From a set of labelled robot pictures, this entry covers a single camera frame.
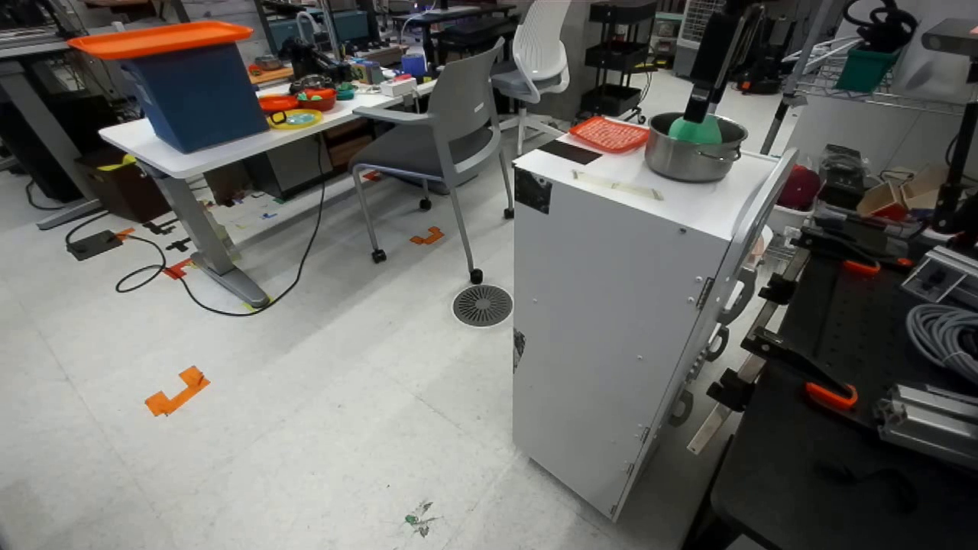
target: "lab floor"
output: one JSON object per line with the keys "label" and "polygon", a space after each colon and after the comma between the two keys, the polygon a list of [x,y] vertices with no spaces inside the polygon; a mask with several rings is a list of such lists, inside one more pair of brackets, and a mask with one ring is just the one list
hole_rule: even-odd
{"label": "lab floor", "polygon": [[[373,265],[356,200],[330,193],[296,294],[229,322],[168,279],[113,294],[153,251],[130,242],[76,263],[68,228],[36,231],[24,184],[0,174],[0,550],[668,550],[684,538],[720,456],[682,450],[705,397],[665,434],[619,525],[582,503],[511,440],[511,322],[454,318],[466,263],[447,200],[421,215],[411,189],[376,189],[389,263]],[[511,289],[501,195],[486,167],[462,204],[486,281]],[[294,279],[315,203],[216,209],[268,294]],[[412,245],[427,226],[447,238]],[[195,268],[191,283],[241,308]],[[186,367],[211,384],[150,415],[144,399],[180,390]],[[427,536],[406,523],[421,503]]]}

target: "black rack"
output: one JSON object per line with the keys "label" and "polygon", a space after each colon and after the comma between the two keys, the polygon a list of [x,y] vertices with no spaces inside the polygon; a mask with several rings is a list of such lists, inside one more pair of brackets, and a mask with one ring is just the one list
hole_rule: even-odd
{"label": "black rack", "polygon": [[589,22],[602,26],[602,43],[585,56],[585,68],[595,71],[595,85],[582,96],[582,117],[619,117],[643,100],[634,74],[655,71],[648,56],[655,4],[593,4]]}

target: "blue container with orange lid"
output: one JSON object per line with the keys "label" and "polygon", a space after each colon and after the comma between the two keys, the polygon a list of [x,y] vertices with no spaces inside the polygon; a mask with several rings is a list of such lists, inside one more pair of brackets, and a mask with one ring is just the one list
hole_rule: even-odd
{"label": "blue container with orange lid", "polygon": [[268,130],[235,48],[248,37],[245,26],[191,22],[79,37],[71,46],[120,62],[156,135],[194,154]]}

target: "white cabinet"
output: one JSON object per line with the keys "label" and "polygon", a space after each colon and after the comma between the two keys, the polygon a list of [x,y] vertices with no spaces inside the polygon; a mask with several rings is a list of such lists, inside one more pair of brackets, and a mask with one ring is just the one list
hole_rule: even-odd
{"label": "white cabinet", "polygon": [[518,160],[518,445],[619,519],[787,178],[739,160],[715,186],[643,154]]}

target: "metal bowl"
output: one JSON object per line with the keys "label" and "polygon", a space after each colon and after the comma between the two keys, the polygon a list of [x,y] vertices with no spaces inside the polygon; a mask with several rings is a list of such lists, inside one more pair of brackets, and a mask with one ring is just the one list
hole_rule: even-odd
{"label": "metal bowl", "polygon": [[682,113],[661,113],[651,119],[651,141],[644,146],[644,163],[655,174],[682,181],[682,184],[720,184],[729,178],[735,163],[739,160],[739,144],[746,141],[746,130],[720,119],[726,144],[720,146],[697,146],[671,141],[671,126]]}

